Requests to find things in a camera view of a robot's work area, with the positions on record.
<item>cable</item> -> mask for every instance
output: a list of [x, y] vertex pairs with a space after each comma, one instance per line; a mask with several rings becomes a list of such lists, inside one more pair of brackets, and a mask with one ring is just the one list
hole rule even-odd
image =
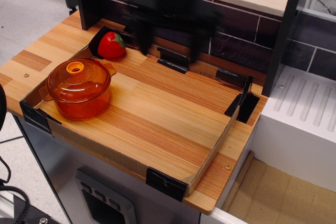
[[0, 144], [7, 143], [7, 142], [10, 142], [10, 141], [13, 141], [13, 140], [16, 140], [16, 139], [20, 139], [20, 138], [22, 138], [22, 137], [23, 137], [23, 136], [17, 136], [17, 137], [8, 139], [8, 140], [4, 140], [4, 141], [0, 142]]
[[10, 180], [10, 177], [11, 177], [11, 175], [12, 175], [12, 172], [11, 172], [11, 169], [10, 169], [10, 167], [7, 165], [7, 163], [1, 158], [1, 156], [0, 156], [0, 161], [4, 164], [4, 166], [7, 168], [7, 170], [8, 170], [8, 176], [7, 176], [7, 179], [6, 180], [3, 180], [3, 179], [0, 179], [0, 183], [2, 183], [2, 184], [7, 184], [8, 182], [9, 182], [9, 180]]
[[22, 210], [21, 214], [19, 214], [19, 216], [15, 220], [14, 224], [24, 224], [25, 223], [24, 220], [26, 218], [26, 215], [27, 215], [29, 207], [30, 207], [28, 196], [21, 189], [16, 188], [14, 186], [0, 186], [0, 191], [14, 191], [14, 192], [19, 193], [20, 195], [23, 196], [23, 198], [25, 200], [25, 207]]

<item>orange pot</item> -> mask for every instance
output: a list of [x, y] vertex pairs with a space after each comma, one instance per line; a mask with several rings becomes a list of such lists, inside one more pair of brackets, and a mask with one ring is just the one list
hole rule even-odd
[[54, 100], [61, 115], [84, 120], [103, 112], [112, 98], [110, 63], [73, 59], [56, 67], [40, 89], [44, 101]]

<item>toy kitchen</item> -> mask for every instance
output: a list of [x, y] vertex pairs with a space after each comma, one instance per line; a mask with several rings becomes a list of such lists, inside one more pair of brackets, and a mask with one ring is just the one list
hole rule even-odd
[[1, 66], [69, 222], [334, 223], [336, 23], [312, 1], [78, 0]]

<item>floor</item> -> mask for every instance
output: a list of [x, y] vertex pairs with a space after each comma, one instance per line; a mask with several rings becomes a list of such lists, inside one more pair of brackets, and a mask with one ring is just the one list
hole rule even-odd
[[224, 203], [223, 210], [229, 214], [249, 224], [335, 223], [336, 193], [256, 159], [246, 162], [244, 171], [245, 166], [248, 170], [238, 191]]
[[[65, 0], [0, 0], [0, 66], [68, 16]], [[24, 138], [8, 141], [20, 136], [7, 113], [0, 131], [0, 156], [12, 170], [8, 185], [23, 190], [33, 206], [58, 222], [69, 223]], [[0, 178], [6, 177], [7, 170], [0, 165]]]

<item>cardboard tray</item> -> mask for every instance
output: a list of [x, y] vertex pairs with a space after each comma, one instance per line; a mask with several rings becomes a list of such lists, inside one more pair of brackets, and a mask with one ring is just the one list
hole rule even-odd
[[[72, 59], [101, 58], [99, 41], [111, 30], [103, 27]], [[44, 80], [20, 102], [25, 121], [182, 201], [201, 180], [235, 120], [248, 119], [246, 111], [258, 102], [250, 91], [251, 78], [224, 73], [243, 89], [229, 90], [227, 95], [218, 81], [158, 65], [154, 57], [131, 49], [136, 47], [132, 36], [118, 33], [128, 51], [111, 61], [117, 74], [106, 111], [84, 121], [63, 118], [53, 102], [42, 101], [39, 89]], [[211, 87], [200, 91], [200, 85]], [[226, 111], [206, 103], [214, 94], [229, 104]]]

